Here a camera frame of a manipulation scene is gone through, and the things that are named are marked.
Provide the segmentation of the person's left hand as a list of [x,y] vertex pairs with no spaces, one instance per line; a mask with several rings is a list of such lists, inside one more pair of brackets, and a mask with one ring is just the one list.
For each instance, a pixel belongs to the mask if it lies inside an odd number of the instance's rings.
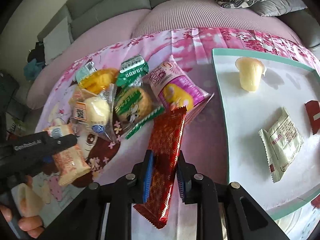
[[[24,184],[27,184],[33,190],[33,179],[31,176],[26,176],[26,182]],[[21,214],[21,217],[22,218],[18,221],[18,226],[30,237],[38,238],[39,235],[44,232],[42,218],[39,215],[35,217],[23,217]]]

